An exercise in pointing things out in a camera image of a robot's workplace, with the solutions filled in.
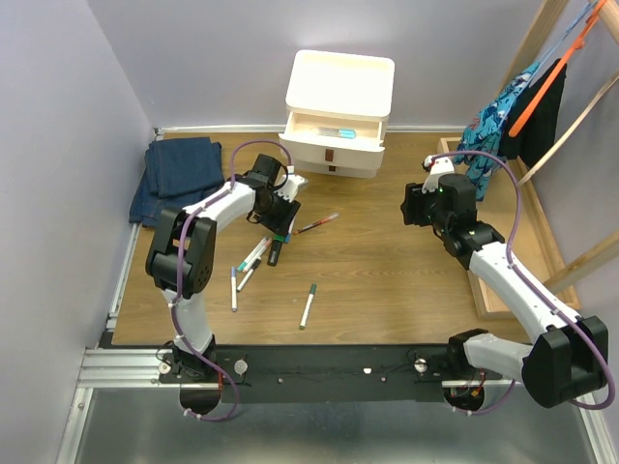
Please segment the red gel pen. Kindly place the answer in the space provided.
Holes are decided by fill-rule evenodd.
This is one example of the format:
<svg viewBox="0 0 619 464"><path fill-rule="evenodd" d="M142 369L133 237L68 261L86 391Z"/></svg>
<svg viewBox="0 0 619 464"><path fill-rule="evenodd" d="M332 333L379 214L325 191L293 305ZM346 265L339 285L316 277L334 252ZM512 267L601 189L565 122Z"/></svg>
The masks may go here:
<svg viewBox="0 0 619 464"><path fill-rule="evenodd" d="M323 224L326 224L326 223L328 223L328 222L330 222L330 221L333 221L333 220L335 220L335 219L337 219L337 218L339 218L339 213L334 213L334 214L331 214L331 215L329 215L328 217L325 217L325 218L323 218L323 219L320 219L320 220L318 220L318 221L315 221L315 222L313 222L313 223L311 223L311 224L308 224L308 225L306 225L306 226L303 226L303 227L301 227L301 228L299 228L299 229L295 230L295 231L293 232L293 234L292 234L292 235L293 235L293 236L297 236L297 235L299 235L299 234L305 233L305 232L307 232L307 231L310 231L310 230L311 230L311 229L313 229L313 228L316 228L316 227L318 227L318 226L321 226L321 225L323 225Z"/></svg>

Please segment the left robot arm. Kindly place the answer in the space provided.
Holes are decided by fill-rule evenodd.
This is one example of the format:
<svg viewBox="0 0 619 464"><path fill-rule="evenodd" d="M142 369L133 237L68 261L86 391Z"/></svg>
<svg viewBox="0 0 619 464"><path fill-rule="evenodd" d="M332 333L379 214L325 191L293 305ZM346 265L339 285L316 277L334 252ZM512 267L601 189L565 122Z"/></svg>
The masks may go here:
<svg viewBox="0 0 619 464"><path fill-rule="evenodd" d="M251 218L286 236L301 208L297 195L308 183L294 166L259 155L251 170L230 178L206 199L162 211L145 268L168 304L174 344L187 352L181 369L191 380L207 380L215 367L207 352L214 335L204 289L214 270L218 234L238 218Z"/></svg>

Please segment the dark green capped marker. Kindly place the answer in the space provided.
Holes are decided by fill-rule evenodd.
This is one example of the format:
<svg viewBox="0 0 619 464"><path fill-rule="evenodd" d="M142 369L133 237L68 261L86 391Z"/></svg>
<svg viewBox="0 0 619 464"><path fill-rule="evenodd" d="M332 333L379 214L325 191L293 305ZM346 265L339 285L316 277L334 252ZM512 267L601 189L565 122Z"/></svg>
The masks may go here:
<svg viewBox="0 0 619 464"><path fill-rule="evenodd" d="M306 326L307 326L307 323L308 323L308 320L309 320L309 316L310 316L310 309L311 309L311 306L312 306L312 303L313 303L313 300L314 300L314 297L315 297L316 290L317 290L317 284L313 283L310 286L309 294L308 294L308 297L306 299L304 310L303 310L303 313L302 313L302 316L301 316L301 320L300 320L300 324L299 324L299 329L300 330L304 330L306 328Z"/></svg>

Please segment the pink capped white marker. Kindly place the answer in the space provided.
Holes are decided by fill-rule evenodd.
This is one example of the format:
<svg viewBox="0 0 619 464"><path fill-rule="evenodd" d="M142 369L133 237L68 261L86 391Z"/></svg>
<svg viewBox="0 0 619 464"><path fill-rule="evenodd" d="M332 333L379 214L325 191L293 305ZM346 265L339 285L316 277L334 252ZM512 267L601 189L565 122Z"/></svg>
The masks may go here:
<svg viewBox="0 0 619 464"><path fill-rule="evenodd" d="M251 267L252 263L260 258L264 252L267 250L267 248L270 246L270 244L272 243L273 239L272 238L268 238L267 242L262 246L262 248L254 255L253 259L249 262L249 264L247 265L247 267L244 269L243 273L246 273L249 268Z"/></svg>

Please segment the light blue highlighter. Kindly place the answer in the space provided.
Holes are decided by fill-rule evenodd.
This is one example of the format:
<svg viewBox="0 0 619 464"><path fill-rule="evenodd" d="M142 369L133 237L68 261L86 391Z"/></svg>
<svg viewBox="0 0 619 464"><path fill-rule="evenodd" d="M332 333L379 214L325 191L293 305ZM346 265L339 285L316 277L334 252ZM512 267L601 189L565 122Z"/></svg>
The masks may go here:
<svg viewBox="0 0 619 464"><path fill-rule="evenodd" d="M315 131L321 136L337 137L348 140L355 139L357 137L357 133L352 129L318 127Z"/></svg>

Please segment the teal capped white marker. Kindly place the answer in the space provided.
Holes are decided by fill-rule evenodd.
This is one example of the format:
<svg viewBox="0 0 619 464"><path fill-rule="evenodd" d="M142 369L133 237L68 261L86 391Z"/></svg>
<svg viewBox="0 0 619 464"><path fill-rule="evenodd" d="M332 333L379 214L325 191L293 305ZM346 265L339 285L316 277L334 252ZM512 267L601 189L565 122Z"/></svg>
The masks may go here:
<svg viewBox="0 0 619 464"><path fill-rule="evenodd" d="M241 264L237 267L237 272L243 272L247 267L249 262L253 259L254 255L262 248L262 246L267 242L268 238L263 237L257 245L250 251L250 253L246 256L246 258L241 262Z"/></svg>

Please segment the drawer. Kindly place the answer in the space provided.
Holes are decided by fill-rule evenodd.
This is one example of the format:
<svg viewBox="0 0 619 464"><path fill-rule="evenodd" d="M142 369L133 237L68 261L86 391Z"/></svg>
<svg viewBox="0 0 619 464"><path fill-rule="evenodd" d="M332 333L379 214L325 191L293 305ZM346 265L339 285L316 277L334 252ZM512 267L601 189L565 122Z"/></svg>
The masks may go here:
<svg viewBox="0 0 619 464"><path fill-rule="evenodd" d="M315 131L318 127L352 129L357 133L357 137L348 140L321 136ZM359 169L380 168L385 151L381 122L299 112L289 114L286 128L280 134L280 143L295 161Z"/></svg>
<svg viewBox="0 0 619 464"><path fill-rule="evenodd" d="M359 178L359 179L372 179L376 176L377 169L359 169L341 166L332 166L328 164L320 164L313 162L306 162L302 160L296 160L294 162L296 171L307 171L318 174Z"/></svg>

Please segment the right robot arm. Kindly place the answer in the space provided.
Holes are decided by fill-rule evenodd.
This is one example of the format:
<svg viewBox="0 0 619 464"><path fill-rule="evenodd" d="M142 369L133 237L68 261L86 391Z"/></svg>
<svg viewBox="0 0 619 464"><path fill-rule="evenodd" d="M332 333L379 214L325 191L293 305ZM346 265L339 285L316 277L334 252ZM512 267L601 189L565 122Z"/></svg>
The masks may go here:
<svg viewBox="0 0 619 464"><path fill-rule="evenodd" d="M484 330L454 336L444 358L452 376L464 379L478 368L493 371L520 382L545 408L576 404L600 389L607 390L600 408L614 402L606 325L558 300L521 265L505 239L478 220L467 176L447 173L428 186L406 185L400 210L405 224L431 227L447 252L502 300L530 339L516 343Z"/></svg>

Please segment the green black highlighter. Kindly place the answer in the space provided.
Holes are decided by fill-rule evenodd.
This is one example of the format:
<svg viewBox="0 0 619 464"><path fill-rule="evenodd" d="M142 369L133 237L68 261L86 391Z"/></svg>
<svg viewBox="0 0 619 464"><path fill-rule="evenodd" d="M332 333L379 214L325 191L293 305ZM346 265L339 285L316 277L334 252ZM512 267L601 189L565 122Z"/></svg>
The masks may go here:
<svg viewBox="0 0 619 464"><path fill-rule="evenodd" d="M267 258L267 265L271 267L275 267L280 259L280 253L283 245L285 244L286 238L284 236L276 235L270 246L269 255Z"/></svg>

